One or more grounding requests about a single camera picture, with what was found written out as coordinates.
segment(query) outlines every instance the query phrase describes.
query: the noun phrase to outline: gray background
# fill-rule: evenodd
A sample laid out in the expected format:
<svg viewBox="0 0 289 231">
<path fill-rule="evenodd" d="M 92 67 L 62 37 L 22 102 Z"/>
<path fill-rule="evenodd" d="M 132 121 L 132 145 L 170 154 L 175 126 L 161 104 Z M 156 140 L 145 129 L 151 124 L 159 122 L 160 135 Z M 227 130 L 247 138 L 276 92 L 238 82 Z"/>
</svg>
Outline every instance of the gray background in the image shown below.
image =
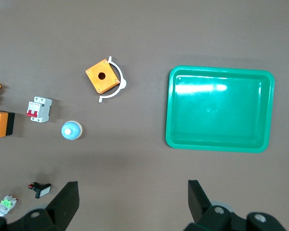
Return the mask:
<svg viewBox="0 0 289 231">
<path fill-rule="evenodd" d="M 85 70 L 112 55 L 128 82 L 98 103 Z M 177 65 L 270 71 L 271 138 L 261 154 L 178 150 L 165 142 L 169 72 Z M 289 0 L 0 0 L 0 109 L 16 112 L 0 139 L 0 200 L 9 222 L 79 181 L 67 230 L 181 231 L 192 222 L 187 181 L 211 200 L 275 216 L 289 230 Z M 54 99 L 50 121 L 25 116 Z M 65 140 L 77 120 L 84 134 Z M 53 184 L 41 199 L 26 186 Z"/>
</svg>

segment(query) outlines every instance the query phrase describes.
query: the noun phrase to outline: green tray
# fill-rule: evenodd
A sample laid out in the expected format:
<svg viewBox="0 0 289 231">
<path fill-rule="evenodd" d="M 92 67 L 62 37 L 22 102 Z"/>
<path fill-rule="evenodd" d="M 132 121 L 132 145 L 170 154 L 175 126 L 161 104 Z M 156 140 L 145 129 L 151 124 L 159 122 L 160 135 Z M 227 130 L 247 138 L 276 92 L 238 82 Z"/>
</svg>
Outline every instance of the green tray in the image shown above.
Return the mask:
<svg viewBox="0 0 289 231">
<path fill-rule="evenodd" d="M 274 82 L 268 71 L 175 67 L 169 76 L 168 145 L 263 152 L 270 139 Z"/>
</svg>

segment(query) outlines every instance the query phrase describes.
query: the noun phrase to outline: screw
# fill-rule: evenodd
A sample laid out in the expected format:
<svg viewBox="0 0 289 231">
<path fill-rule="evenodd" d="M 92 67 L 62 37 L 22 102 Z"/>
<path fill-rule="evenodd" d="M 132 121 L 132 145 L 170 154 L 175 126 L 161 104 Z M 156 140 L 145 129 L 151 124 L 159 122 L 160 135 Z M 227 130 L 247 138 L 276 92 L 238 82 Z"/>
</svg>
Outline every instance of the screw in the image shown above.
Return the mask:
<svg viewBox="0 0 289 231">
<path fill-rule="evenodd" d="M 261 214 L 256 214 L 256 215 L 255 215 L 255 218 L 256 218 L 256 220 L 259 221 L 259 222 L 262 222 L 262 223 L 265 223 L 265 222 L 266 222 L 265 217 L 264 217 L 263 215 L 261 215 Z"/>
<path fill-rule="evenodd" d="M 221 207 L 215 207 L 214 211 L 218 214 L 224 214 L 225 213 L 225 211 Z"/>
</svg>

